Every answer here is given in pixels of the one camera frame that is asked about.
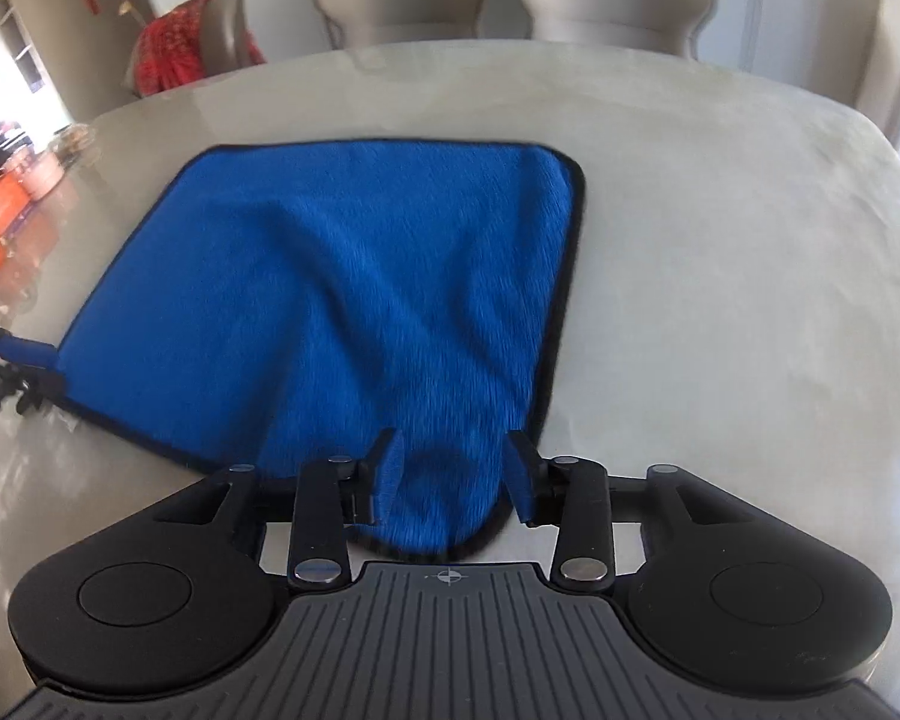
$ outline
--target marble tabletop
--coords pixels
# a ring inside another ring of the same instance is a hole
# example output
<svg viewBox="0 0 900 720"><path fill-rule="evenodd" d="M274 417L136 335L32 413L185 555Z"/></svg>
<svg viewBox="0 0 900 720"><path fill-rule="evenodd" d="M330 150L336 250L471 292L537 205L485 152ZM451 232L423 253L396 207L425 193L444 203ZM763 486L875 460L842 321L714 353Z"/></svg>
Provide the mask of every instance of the marble tabletop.
<svg viewBox="0 0 900 720"><path fill-rule="evenodd" d="M0 281L18 335L59 341L160 191L216 143L506 140L575 159L586 215L541 452L619 475L679 464L866 562L895 606L869 684L900 710L900 161L862 116L673 57L481 41L261 66L94 127L40 209L52 229L18 252L31 269ZM5 406L0 714L31 686L5 621L16 581L194 478L58 410ZM617 530L634 569L634 531ZM511 522L478 559L547 569L555 538ZM264 565L285 546L274 529Z"/></svg>

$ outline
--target silver bolt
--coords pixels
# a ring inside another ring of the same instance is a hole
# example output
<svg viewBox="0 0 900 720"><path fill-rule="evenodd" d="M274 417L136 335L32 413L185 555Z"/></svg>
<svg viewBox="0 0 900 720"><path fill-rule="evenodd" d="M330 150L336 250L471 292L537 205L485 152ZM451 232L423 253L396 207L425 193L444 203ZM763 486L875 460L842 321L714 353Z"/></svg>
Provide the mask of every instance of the silver bolt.
<svg viewBox="0 0 900 720"><path fill-rule="evenodd" d="M330 584L341 573L343 569L336 560L325 560L324 557L311 557L298 562L293 570L293 576L310 584Z"/></svg>
<svg viewBox="0 0 900 720"><path fill-rule="evenodd" d="M607 576L607 564L595 557L572 557L564 560L560 573L571 581L600 581Z"/></svg>

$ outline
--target blue cloth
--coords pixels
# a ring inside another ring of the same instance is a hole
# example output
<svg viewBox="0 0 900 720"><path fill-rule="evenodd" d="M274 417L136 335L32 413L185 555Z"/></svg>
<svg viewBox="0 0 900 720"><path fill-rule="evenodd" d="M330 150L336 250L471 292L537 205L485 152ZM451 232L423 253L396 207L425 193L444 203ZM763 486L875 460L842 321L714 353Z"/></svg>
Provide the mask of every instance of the blue cloth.
<svg viewBox="0 0 900 720"><path fill-rule="evenodd" d="M505 432L528 426L575 193L540 146L212 149L74 321L68 398L170 456L271 476L396 427L403 479L370 530L443 552L485 522Z"/></svg>

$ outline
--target white circular logo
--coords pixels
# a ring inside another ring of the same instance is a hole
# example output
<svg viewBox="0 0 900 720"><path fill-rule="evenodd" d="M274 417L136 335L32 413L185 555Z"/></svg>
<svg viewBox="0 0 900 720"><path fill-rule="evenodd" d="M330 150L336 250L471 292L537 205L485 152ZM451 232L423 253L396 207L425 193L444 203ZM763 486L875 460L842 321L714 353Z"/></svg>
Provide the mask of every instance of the white circular logo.
<svg viewBox="0 0 900 720"><path fill-rule="evenodd" d="M460 571L455 568L444 568L444 570L440 571L437 574L437 579L442 581L444 584L453 584L455 581L461 581L461 579L466 579Z"/></svg>

